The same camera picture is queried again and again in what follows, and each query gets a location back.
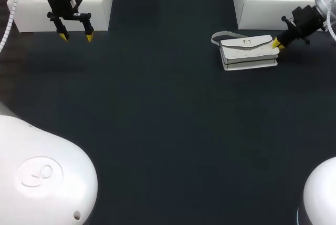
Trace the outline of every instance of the logo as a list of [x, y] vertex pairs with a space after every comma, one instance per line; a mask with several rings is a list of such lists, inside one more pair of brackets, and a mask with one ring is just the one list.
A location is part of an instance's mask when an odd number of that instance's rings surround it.
[[31, 158], [17, 169], [16, 186], [25, 195], [47, 195], [62, 181], [62, 167], [51, 158]]

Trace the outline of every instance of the white cable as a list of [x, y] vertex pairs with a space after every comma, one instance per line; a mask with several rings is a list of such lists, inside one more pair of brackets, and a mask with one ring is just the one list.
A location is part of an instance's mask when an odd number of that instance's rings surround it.
[[334, 4], [334, 1], [335, 0], [330, 0], [330, 3], [329, 3], [328, 13], [327, 13], [327, 27], [328, 27], [328, 31], [329, 31], [330, 35], [336, 41], [336, 34], [331, 27], [331, 12], [332, 12], [332, 6]]
[[5, 31], [5, 34], [4, 34], [4, 36], [3, 36], [2, 40], [1, 40], [1, 43], [0, 43], [0, 52], [4, 48], [4, 46], [5, 46], [6, 42], [7, 42], [7, 39], [9, 37], [9, 34], [11, 32], [12, 25], [13, 25], [13, 22], [14, 22], [14, 15], [15, 15], [15, 10], [16, 10], [16, 5], [17, 5], [18, 1], [19, 0], [13, 0], [13, 5], [12, 5], [12, 9], [10, 10], [10, 15], [9, 15], [6, 31]]

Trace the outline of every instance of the white handbag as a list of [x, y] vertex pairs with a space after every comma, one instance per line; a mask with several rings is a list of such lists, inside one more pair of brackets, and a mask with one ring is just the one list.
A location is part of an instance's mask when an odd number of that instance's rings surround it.
[[[218, 36], [239, 37], [216, 41]], [[246, 37], [232, 32], [220, 32], [212, 36], [211, 42], [219, 46], [223, 67], [226, 71], [277, 66], [280, 50], [273, 49], [270, 35]]]

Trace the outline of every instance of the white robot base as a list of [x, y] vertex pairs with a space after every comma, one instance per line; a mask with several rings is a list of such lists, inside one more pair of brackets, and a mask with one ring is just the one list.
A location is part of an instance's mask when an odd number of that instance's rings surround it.
[[298, 209], [298, 225], [335, 225], [336, 158], [319, 165], [309, 176]]
[[98, 180], [83, 150], [5, 115], [0, 145], [1, 225], [87, 224]]

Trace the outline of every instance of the dark gray table surface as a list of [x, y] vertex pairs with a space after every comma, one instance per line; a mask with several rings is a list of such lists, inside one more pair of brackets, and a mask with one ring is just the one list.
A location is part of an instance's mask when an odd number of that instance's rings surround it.
[[35, 35], [9, 106], [91, 157], [93, 225], [296, 223], [336, 156], [336, 44], [316, 33], [276, 68], [224, 72], [221, 30], [237, 31], [232, 0], [114, 0], [91, 44]]

